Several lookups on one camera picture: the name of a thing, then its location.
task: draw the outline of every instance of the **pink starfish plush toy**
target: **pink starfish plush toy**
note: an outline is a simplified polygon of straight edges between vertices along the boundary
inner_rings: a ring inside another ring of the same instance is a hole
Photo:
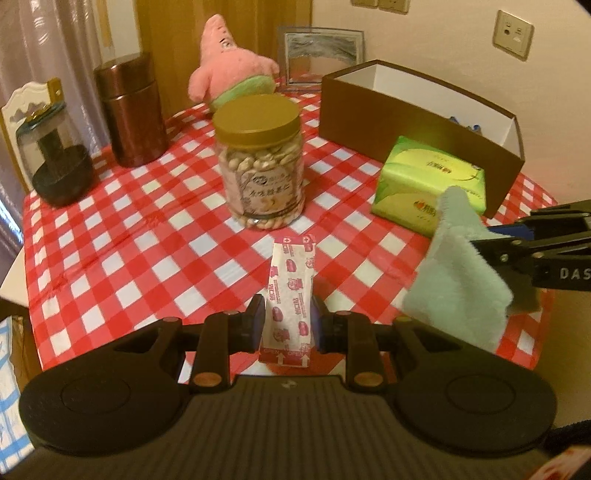
[[[205,23],[201,36],[201,66],[189,79],[189,98],[207,102],[212,111],[233,98],[273,93],[279,65],[234,43],[221,15]]]

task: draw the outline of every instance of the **red patterned fabric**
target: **red patterned fabric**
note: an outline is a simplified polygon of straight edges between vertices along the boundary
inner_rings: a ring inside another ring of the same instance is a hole
[[[429,241],[369,212],[381,165],[318,136],[320,96],[292,100],[302,108],[306,206],[280,231],[249,231],[230,217],[204,105],[169,120],[170,149],[149,165],[119,167],[109,151],[96,158],[98,180],[79,203],[54,210],[35,193],[27,197],[25,265],[43,368],[158,318],[199,323],[219,310],[242,309],[264,291],[275,236],[313,234],[314,292],[330,309],[353,309],[381,323],[399,314]],[[554,204],[520,175],[489,223],[511,223]],[[552,299],[544,292],[541,313],[510,318],[500,355],[535,365]],[[255,359],[234,355],[232,373]],[[341,360],[313,355],[310,370],[326,374]]]

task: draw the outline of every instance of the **blue and white plaid fabric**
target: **blue and white plaid fabric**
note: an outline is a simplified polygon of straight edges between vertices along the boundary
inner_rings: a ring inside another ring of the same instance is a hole
[[[0,322],[0,472],[5,473],[33,451],[18,414],[17,379],[10,363],[11,319]]]

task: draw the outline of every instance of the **curtain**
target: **curtain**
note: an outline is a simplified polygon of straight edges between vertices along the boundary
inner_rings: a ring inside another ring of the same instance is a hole
[[[0,0],[0,105],[27,82],[58,77],[91,153],[108,143],[92,74],[99,64],[92,0]],[[23,200],[0,141],[0,281],[21,248]]]

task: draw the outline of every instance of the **yellow jar lid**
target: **yellow jar lid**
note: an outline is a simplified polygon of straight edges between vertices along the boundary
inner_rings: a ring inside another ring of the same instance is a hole
[[[300,131],[300,108],[278,93],[239,97],[217,110],[213,126],[217,140],[229,147],[268,148]]]

